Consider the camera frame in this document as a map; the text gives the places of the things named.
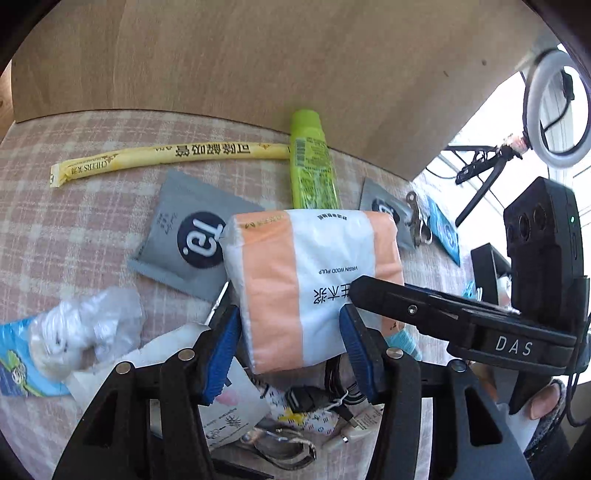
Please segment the person's right hand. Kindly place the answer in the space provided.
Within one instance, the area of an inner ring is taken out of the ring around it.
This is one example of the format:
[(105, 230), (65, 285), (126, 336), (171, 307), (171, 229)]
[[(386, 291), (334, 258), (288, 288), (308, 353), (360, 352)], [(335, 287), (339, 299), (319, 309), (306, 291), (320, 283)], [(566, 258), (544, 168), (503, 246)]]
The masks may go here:
[(564, 400), (564, 385), (559, 380), (547, 383), (517, 413), (511, 413), (510, 390), (517, 386), (517, 373), (475, 362), (471, 369), (496, 404), (522, 452), (540, 443), (554, 428)]

